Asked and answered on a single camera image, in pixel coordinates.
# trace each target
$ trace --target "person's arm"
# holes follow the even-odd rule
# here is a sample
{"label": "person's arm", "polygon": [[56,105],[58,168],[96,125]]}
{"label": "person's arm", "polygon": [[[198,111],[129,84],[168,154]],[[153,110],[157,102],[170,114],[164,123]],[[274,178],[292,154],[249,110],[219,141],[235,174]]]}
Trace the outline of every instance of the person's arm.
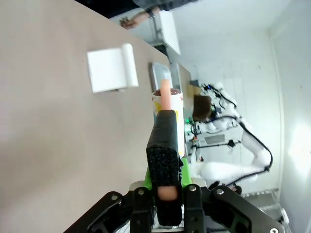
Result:
{"label": "person's arm", "polygon": [[[151,11],[154,15],[156,15],[160,12],[160,8],[158,6],[155,6],[151,8]],[[121,26],[124,27],[125,29],[136,28],[139,24],[147,20],[149,17],[150,15],[146,11],[142,11],[142,12],[139,12],[137,15],[135,15],[129,21],[121,21]]]}
{"label": "person's arm", "polygon": [[196,2],[196,1],[198,1],[198,0],[172,0],[168,3],[164,3],[164,4],[159,5],[159,8],[161,11],[170,11],[172,9],[186,5],[190,2]]}

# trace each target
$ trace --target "person's hand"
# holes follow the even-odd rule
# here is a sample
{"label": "person's hand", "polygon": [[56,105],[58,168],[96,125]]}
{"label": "person's hand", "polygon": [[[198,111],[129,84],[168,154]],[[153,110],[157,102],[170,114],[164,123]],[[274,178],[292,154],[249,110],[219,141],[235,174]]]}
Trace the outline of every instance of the person's hand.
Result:
{"label": "person's hand", "polygon": [[148,13],[140,12],[130,20],[128,20],[127,18],[123,18],[122,20],[120,20],[120,25],[125,29],[132,29],[138,27],[143,21],[145,21],[148,18],[149,18]]}

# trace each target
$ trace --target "brown hair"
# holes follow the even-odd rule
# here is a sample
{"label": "brown hair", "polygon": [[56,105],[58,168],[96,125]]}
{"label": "brown hair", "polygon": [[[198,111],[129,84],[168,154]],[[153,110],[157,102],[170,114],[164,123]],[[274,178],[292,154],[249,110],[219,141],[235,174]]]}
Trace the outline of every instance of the brown hair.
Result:
{"label": "brown hair", "polygon": [[193,96],[192,118],[194,121],[206,121],[211,113],[211,98],[209,96]]}

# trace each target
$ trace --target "white paper towel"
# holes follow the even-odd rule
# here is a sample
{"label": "white paper towel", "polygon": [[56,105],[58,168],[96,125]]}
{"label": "white paper towel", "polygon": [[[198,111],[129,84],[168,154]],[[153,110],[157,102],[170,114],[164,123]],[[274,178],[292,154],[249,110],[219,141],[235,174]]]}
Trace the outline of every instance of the white paper towel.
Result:
{"label": "white paper towel", "polygon": [[87,60],[94,93],[138,86],[132,45],[88,52]]}
{"label": "white paper towel", "polygon": [[121,48],[127,87],[138,86],[133,46],[124,44]]}

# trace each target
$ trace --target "person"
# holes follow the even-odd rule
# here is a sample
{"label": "person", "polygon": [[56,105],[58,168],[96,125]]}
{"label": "person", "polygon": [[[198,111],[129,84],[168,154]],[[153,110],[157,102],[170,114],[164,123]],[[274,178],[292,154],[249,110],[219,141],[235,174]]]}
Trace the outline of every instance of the person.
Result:
{"label": "person", "polygon": [[[216,181],[214,183],[212,183],[208,189],[209,190],[213,190],[214,188],[218,187],[220,184],[220,181]],[[232,191],[236,192],[237,194],[241,195],[242,194],[242,187],[241,186],[238,186],[236,184],[233,184],[231,187]]]}
{"label": "person", "polygon": [[212,115],[212,99],[210,96],[193,96],[193,121],[206,122]]}
{"label": "person", "polygon": [[121,20],[120,24],[126,29],[138,27],[142,22],[158,14],[160,11],[170,11],[177,7],[198,0],[76,0],[97,13],[112,18],[136,8],[143,8],[130,20]]}

